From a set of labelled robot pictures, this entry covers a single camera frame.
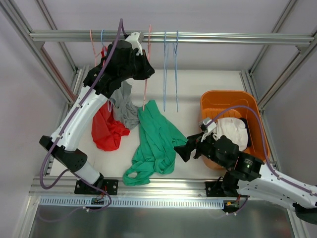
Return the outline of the blue hanger with white top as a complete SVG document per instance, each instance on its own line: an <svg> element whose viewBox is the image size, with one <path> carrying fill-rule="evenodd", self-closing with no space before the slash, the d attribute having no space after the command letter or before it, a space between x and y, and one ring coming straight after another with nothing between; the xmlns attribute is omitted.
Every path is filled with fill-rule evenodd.
<svg viewBox="0 0 317 238"><path fill-rule="evenodd" d="M163 111L166 110L166 89L167 89L167 66L168 66L168 55L169 48L166 42L167 32L164 32L164 61L163 61Z"/></svg>

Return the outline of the green tank top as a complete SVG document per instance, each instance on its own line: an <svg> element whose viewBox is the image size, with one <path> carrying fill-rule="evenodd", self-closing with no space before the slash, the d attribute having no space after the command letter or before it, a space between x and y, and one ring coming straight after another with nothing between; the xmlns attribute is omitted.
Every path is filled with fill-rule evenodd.
<svg viewBox="0 0 317 238"><path fill-rule="evenodd" d="M126 186L146 185L157 173L167 175L174 172L175 146L187 143L187 138L158 109L154 100L138 110L139 139L132 165L123 174Z"/></svg>

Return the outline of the white tank top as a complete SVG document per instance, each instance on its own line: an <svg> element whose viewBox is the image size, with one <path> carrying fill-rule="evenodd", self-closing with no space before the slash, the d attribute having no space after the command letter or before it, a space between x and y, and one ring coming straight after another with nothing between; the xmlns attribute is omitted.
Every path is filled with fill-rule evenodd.
<svg viewBox="0 0 317 238"><path fill-rule="evenodd" d="M215 140L222 136L230 139L232 143L238 145L240 151L247 148L247 130L244 123L238 118L220 118L217 120L216 128L212 132Z"/></svg>

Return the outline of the blue hanger with black top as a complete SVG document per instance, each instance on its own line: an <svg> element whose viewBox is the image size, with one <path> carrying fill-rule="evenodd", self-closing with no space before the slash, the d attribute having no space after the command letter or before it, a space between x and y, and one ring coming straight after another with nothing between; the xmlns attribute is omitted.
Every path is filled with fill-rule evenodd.
<svg viewBox="0 0 317 238"><path fill-rule="evenodd" d="M179 112L179 99L178 99L178 42L179 32L176 31L176 41L173 43L173 59L174 59L174 76L175 76L175 98L176 98L176 110Z"/></svg>

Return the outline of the black tank top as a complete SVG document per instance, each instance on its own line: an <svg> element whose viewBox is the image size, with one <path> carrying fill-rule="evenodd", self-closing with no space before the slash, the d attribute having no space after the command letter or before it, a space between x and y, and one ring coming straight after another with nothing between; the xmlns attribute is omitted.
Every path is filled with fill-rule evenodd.
<svg viewBox="0 0 317 238"><path fill-rule="evenodd" d="M250 136L250 130L249 130L248 122L247 122L247 120L245 118L240 118L240 120L244 123L245 128L247 130L247 136L248 136L247 147L250 147L252 145L252 142L251 142L251 136Z"/></svg>

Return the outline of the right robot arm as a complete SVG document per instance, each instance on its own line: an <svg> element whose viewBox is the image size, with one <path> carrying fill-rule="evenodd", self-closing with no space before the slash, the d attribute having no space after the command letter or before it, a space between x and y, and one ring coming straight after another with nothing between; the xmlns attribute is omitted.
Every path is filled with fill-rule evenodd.
<svg viewBox="0 0 317 238"><path fill-rule="evenodd" d="M275 169L263 160L239 150L226 136L214 140L212 135L188 137L185 145L174 150L184 162L205 156L226 169L221 191L228 197L252 196L282 206L311 224L317 223L317 187L300 182Z"/></svg>

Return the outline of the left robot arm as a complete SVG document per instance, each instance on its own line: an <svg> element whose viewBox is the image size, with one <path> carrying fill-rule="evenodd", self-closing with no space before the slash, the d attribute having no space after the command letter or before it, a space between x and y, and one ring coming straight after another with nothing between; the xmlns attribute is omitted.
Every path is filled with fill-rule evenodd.
<svg viewBox="0 0 317 238"><path fill-rule="evenodd" d="M108 101L115 90L127 79L145 80L155 70L147 60L141 43L131 37L111 43L107 55L98 65L89 70L83 87L73 107L58 129L50 136L42 136L40 144L47 150L44 163L55 158L83 183L86 189L97 194L103 188L103 175L88 161L85 153L78 149L79 141L88 122Z"/></svg>

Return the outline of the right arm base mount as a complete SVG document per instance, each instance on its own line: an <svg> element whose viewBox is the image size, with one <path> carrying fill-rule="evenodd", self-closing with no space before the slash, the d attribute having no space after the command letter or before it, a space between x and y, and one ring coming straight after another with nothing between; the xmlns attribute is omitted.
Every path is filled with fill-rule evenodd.
<svg viewBox="0 0 317 238"><path fill-rule="evenodd" d="M221 181L206 181L205 190L206 197L224 197L225 194L221 188Z"/></svg>

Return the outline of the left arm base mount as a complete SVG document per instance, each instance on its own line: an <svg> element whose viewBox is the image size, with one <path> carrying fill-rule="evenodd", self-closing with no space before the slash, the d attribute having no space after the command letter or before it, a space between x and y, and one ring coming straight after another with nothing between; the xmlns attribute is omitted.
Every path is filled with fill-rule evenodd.
<svg viewBox="0 0 317 238"><path fill-rule="evenodd" d="M102 189L103 191L107 192L109 195L117 195L118 180L117 179L103 179L96 182L94 186L99 189ZM100 195L102 192L95 188L92 188L90 185L85 184L81 180L78 180L75 185L74 193L80 194L80 195Z"/></svg>

